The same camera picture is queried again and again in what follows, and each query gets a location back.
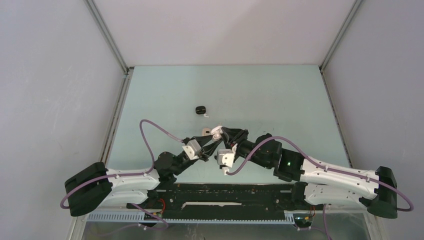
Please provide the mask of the white earbud charging case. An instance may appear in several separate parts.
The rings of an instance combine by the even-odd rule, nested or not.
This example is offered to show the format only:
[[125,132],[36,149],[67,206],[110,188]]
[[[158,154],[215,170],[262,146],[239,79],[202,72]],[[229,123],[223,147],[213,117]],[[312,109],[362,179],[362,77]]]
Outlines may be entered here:
[[214,127],[213,129],[211,129],[210,135],[212,136],[213,141],[218,141],[222,138],[222,134],[223,134],[222,127],[223,127],[222,125],[218,125]]

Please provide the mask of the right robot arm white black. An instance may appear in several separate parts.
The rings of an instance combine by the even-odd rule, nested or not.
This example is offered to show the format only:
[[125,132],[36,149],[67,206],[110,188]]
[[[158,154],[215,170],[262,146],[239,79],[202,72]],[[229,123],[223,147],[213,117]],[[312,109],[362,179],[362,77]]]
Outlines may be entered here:
[[294,182],[300,190],[291,194],[297,209],[310,205],[348,205],[365,208],[370,214],[386,218],[398,217],[397,182],[391,168],[355,169],[317,160],[304,153],[285,137],[267,133],[255,142],[248,140],[248,131],[220,127],[212,131],[215,141],[225,145],[218,161],[225,175],[238,174],[252,162],[285,182]]

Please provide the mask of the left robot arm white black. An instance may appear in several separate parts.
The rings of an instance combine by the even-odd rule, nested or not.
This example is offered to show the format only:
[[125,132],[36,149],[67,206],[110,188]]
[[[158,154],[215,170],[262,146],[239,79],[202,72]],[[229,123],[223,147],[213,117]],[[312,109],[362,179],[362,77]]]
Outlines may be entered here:
[[164,151],[153,162],[152,168],[115,170],[103,162],[95,162],[65,181],[66,195],[60,202],[72,217],[93,212],[98,207],[142,204],[153,208],[158,202],[157,187],[176,182],[176,176],[197,161],[208,161],[221,139],[211,135],[183,139],[183,151],[174,155]]

